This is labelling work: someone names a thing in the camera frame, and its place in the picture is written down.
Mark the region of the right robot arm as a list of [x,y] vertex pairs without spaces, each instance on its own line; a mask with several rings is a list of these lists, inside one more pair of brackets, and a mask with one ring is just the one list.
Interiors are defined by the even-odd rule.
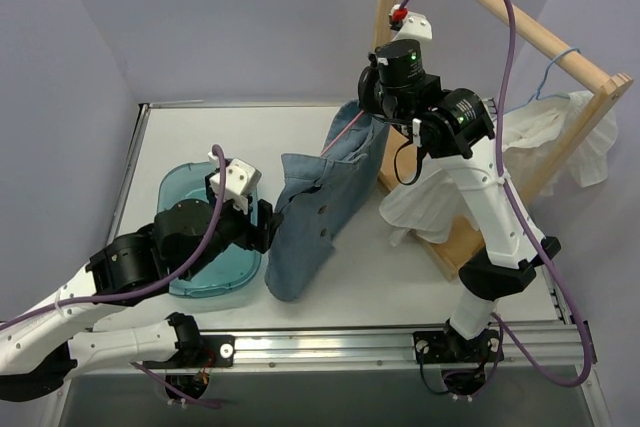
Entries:
[[464,291],[443,337],[447,353],[464,360],[479,349],[498,300],[524,291],[536,268],[560,251],[560,242],[526,217],[477,94],[442,88],[438,76],[425,72],[415,39],[378,47],[369,62],[358,84],[363,110],[416,146],[418,167],[429,159],[449,175],[485,243],[459,271]]

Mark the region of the blue denim skirt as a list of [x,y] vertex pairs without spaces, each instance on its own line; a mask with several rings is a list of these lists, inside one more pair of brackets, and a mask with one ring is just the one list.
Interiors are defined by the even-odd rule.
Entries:
[[[343,105],[325,145],[361,110],[356,100]],[[284,219],[268,251],[265,273],[276,299],[299,299],[334,254],[334,238],[374,190],[388,133],[387,124],[364,113],[324,156],[281,156],[284,187],[274,212]]]

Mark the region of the pink wire hanger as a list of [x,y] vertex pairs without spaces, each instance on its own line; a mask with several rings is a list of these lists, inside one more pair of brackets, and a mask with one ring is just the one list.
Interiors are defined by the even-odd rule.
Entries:
[[342,130],[328,143],[323,147],[323,150],[320,153],[320,156],[324,156],[327,152],[329,152],[332,147],[341,139],[341,137],[347,133],[351,127],[358,122],[358,120],[363,116],[364,111],[359,111],[352,120],[350,120],[343,128]]

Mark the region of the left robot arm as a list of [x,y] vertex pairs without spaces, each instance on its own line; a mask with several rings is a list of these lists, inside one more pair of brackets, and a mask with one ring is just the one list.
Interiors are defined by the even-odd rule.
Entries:
[[103,318],[190,280],[230,246],[265,253],[282,223],[265,200],[243,213],[187,199],[90,257],[56,292],[1,325],[1,398],[27,402],[86,372],[122,364],[195,367],[207,343],[193,316],[174,312],[141,328],[97,332]]

